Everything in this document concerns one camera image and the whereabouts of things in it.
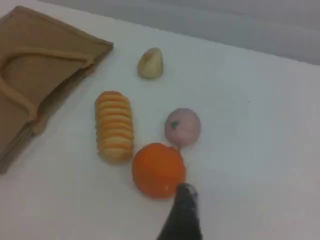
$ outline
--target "white surface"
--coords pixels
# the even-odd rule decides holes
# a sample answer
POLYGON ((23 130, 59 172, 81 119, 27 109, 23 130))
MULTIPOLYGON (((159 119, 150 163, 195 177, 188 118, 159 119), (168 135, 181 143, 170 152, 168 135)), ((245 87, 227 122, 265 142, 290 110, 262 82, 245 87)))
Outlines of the white surface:
MULTIPOLYGON (((4 14, 13 6, 0 3, 4 14)), ((182 151, 199 191, 204 240, 317 240, 320 236, 320 67, 46 3, 26 6, 115 43, 112 54, 0 178, 3 240, 152 240, 171 201, 136 191, 130 163, 97 156, 94 101, 128 96, 136 150, 165 142, 175 108, 194 109, 203 132, 182 151), (162 49, 158 81, 136 77, 162 49)))
POLYGON ((41 0, 320 65, 319 0, 41 0))

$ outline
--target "garlic clove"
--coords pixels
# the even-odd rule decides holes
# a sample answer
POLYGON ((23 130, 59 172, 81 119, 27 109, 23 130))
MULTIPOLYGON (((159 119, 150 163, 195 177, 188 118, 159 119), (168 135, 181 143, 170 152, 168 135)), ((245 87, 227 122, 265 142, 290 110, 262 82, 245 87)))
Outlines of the garlic clove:
POLYGON ((161 50, 157 47, 146 51, 137 66, 137 73, 143 79, 156 79, 164 72, 164 62, 161 50))

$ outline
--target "orange fruit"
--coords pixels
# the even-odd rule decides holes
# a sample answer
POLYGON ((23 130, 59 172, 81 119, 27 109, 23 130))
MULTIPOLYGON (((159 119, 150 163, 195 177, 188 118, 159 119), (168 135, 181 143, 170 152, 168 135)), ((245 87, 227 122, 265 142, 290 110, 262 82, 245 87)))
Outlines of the orange fruit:
POLYGON ((177 149, 154 142, 134 156, 132 176, 143 194, 153 199, 166 199, 174 196, 177 185, 186 180, 186 167, 177 149))

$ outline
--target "toy peach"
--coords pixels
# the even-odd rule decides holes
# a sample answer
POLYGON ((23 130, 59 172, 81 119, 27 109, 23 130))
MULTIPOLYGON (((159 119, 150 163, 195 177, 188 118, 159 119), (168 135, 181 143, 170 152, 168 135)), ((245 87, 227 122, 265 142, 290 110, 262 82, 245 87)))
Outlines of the toy peach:
POLYGON ((165 137, 178 147, 193 144, 199 138, 200 132, 200 118, 189 108, 174 110, 164 124, 165 137))

